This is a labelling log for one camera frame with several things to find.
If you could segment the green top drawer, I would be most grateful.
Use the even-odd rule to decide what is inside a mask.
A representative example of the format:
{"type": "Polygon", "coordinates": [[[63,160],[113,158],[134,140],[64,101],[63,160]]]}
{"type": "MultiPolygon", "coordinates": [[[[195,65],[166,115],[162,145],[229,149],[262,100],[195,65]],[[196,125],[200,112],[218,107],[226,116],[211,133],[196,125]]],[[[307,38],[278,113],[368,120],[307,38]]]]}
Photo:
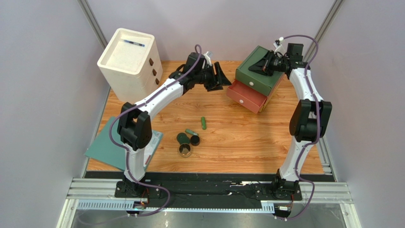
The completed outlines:
{"type": "Polygon", "coordinates": [[[274,76],[264,76],[249,70],[236,69],[235,79],[249,88],[268,96],[278,79],[274,76]]]}

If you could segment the red drawer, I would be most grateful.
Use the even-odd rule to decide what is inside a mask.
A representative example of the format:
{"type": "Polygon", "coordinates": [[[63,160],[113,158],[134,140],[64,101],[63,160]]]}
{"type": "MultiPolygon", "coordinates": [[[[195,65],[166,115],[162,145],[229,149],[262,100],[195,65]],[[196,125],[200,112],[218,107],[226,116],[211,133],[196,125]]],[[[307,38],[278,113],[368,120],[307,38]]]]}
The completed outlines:
{"type": "Polygon", "coordinates": [[[234,80],[232,85],[227,88],[226,95],[255,114],[264,110],[268,99],[267,96],[238,80],[234,80]]]}

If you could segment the light green lipstick tube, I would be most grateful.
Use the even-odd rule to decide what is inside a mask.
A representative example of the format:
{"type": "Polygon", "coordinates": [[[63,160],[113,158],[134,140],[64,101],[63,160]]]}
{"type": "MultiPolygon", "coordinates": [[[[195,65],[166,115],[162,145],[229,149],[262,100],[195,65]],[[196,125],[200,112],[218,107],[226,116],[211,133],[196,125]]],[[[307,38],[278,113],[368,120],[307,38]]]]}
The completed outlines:
{"type": "Polygon", "coordinates": [[[185,132],[190,135],[198,136],[199,134],[191,129],[185,129],[185,132]]]}

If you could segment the black round jar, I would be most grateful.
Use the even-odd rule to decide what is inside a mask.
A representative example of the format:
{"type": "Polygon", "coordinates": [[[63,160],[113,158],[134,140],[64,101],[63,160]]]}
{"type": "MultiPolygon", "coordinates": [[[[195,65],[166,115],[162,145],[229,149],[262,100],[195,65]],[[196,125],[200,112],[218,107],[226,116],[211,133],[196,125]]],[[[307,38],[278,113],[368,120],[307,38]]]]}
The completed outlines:
{"type": "Polygon", "coordinates": [[[190,137],[190,143],[192,146],[198,146],[201,142],[201,139],[198,135],[193,135],[190,137]]]}

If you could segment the dark green round compact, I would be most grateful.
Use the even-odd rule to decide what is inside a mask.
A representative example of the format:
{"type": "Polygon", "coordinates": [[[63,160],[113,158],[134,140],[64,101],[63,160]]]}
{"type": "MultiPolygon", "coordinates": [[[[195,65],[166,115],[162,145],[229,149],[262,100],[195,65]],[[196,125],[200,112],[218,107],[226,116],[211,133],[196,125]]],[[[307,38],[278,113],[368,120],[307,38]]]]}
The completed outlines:
{"type": "Polygon", "coordinates": [[[186,133],[178,133],[176,137],[178,143],[181,144],[190,144],[190,138],[186,133]]]}

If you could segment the gold mirrored round tin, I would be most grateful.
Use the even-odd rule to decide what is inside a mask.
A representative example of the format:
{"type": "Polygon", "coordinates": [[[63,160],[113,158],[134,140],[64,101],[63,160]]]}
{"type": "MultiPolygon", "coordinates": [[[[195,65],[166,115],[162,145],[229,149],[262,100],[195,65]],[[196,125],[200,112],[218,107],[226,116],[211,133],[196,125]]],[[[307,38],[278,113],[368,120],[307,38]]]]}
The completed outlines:
{"type": "Polygon", "coordinates": [[[192,151],[191,151],[191,146],[188,143],[183,143],[179,146],[179,154],[183,158],[188,158],[191,156],[192,151]]]}

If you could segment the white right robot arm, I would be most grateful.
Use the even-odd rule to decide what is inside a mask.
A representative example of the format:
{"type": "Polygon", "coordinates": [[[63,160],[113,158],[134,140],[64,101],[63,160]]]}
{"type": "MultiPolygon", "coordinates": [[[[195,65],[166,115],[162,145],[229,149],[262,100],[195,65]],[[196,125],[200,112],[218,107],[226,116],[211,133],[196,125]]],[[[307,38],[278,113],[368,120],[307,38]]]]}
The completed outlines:
{"type": "Polygon", "coordinates": [[[306,156],[324,135],[332,109],[331,103],[323,101],[317,92],[302,51],[303,44],[289,43],[284,55],[276,50],[267,51],[258,62],[249,66],[250,71],[265,76],[285,73],[299,99],[289,124],[291,146],[272,182],[272,192],[278,194],[292,195],[298,190],[306,156]]]}

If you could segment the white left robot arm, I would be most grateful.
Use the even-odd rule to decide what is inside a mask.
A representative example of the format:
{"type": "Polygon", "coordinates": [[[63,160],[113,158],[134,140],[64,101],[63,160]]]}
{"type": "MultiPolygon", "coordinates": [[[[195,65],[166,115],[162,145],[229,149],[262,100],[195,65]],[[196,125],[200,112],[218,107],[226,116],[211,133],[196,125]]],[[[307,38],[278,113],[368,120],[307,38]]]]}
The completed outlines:
{"type": "Polygon", "coordinates": [[[135,104],[125,103],[122,106],[117,133],[126,150],[125,181],[137,183],[144,177],[145,148],[152,138],[151,122],[160,111],[195,85],[203,85],[208,92],[231,85],[219,62],[213,63],[211,56],[210,51],[202,55],[192,52],[186,63],[171,73],[148,97],[135,104]]]}

